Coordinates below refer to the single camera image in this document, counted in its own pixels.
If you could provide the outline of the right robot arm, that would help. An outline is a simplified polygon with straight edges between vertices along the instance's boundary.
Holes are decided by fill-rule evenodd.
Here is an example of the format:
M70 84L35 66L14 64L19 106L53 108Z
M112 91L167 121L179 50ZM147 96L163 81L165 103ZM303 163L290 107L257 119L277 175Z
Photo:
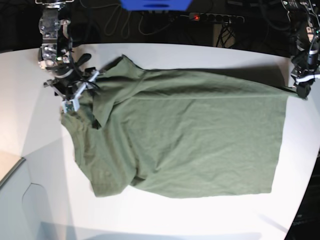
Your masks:
M36 0L43 7L38 28L42 43L38 51L39 67L52 75L43 87L53 89L56 96L71 101L85 90L98 90L96 68L81 70L92 55L82 54L78 60L73 58L74 41L72 38L71 11L72 0Z

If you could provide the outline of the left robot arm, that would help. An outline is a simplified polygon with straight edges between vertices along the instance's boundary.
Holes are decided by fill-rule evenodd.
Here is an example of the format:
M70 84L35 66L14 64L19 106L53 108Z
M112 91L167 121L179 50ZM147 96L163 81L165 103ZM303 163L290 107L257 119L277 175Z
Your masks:
M277 25L267 14L267 3L258 1L263 19L276 31L288 32L294 39L295 50L291 55L295 92L301 99L307 99L311 86L320 78L320 9L312 0L282 0L282 7L288 18L287 25Z

